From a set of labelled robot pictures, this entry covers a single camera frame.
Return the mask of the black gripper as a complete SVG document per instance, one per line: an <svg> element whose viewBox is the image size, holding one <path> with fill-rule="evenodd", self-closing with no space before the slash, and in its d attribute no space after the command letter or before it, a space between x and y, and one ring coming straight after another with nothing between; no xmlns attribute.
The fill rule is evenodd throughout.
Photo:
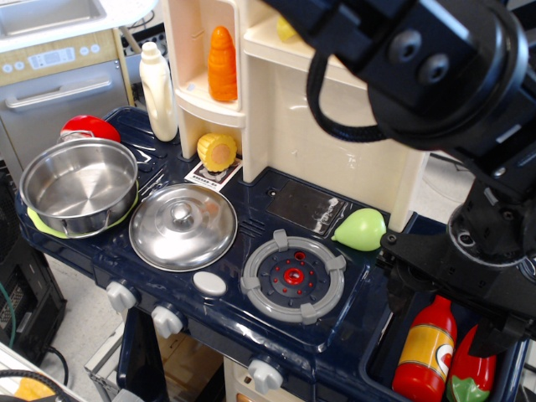
<svg viewBox="0 0 536 402"><path fill-rule="evenodd" d="M511 198L477 180L439 234L388 233L378 264L390 311L405 318L417 292L484 317L469 354L489 358L535 329L535 193Z"/></svg>

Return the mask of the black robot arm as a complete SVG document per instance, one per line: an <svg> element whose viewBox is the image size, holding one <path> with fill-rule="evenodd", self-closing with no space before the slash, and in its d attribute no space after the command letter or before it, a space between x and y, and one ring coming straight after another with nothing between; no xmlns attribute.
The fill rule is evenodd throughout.
<svg viewBox="0 0 536 402"><path fill-rule="evenodd" d="M389 304L433 291L481 315L470 352L489 357L535 335L535 69L519 11L504 1L274 1L314 48L307 102L349 142L392 139L442 151L474 177L442 234L386 234ZM325 116L335 57L368 87L374 127Z"/></svg>

